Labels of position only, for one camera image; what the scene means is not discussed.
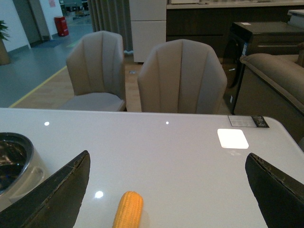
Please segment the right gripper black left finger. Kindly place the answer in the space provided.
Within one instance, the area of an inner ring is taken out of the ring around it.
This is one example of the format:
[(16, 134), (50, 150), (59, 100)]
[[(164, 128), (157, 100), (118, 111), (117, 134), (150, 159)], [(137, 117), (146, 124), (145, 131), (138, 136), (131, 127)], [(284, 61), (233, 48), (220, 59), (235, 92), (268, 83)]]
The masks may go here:
[(34, 190), (0, 213), (2, 228), (72, 228), (90, 173), (83, 151)]

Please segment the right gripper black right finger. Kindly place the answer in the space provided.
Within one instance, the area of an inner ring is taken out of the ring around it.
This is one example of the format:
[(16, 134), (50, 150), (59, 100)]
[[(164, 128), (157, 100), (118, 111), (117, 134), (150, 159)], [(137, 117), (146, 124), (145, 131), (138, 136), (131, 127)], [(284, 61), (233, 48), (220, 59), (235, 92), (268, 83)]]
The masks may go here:
[(250, 188), (269, 228), (304, 226), (304, 185), (250, 153), (245, 162)]

